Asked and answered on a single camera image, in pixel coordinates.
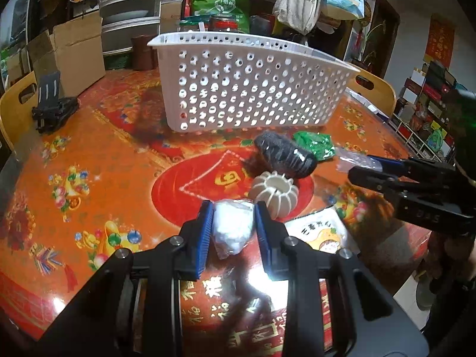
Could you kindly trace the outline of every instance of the green plastic bag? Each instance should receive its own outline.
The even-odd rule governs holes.
[[[238,29],[249,33],[249,0],[193,0],[192,12],[194,15],[235,15]]]
[[[298,131],[293,138],[301,148],[313,152],[318,161],[325,161],[336,154],[329,134]]]
[[[443,145],[443,134],[440,129],[436,129],[427,139],[427,144],[436,153]]]

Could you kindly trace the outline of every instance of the canvas bag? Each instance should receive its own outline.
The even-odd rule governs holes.
[[[276,0],[273,15],[303,35],[316,25],[320,14],[320,0]]]

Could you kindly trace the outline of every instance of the cardboard box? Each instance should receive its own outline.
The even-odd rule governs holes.
[[[93,12],[60,24],[53,34],[45,31],[31,40],[29,56],[37,80],[54,71],[61,73],[61,96],[78,96],[106,71],[102,57],[101,17]]]
[[[5,64],[7,66],[9,82],[14,82],[23,76],[23,71],[21,70],[21,53],[20,52],[17,52],[16,54],[12,56],[7,57],[5,59]]]
[[[177,32],[180,22],[182,0],[162,3],[160,6],[160,33]]]

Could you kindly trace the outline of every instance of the floor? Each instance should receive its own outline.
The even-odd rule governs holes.
[[[413,276],[410,276],[410,278],[406,280],[405,284],[394,295],[394,299],[398,302],[402,309],[404,309],[415,325],[419,329],[422,329],[422,327],[425,326],[425,323],[427,322],[430,311],[422,311],[417,306],[417,284],[418,283],[415,281]]]

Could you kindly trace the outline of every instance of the green bag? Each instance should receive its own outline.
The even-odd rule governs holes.
[[[194,15],[235,15],[238,29],[249,33],[249,0],[192,0]]]
[[[293,138],[298,146],[313,152],[318,161],[325,161],[336,154],[329,134],[298,131]]]

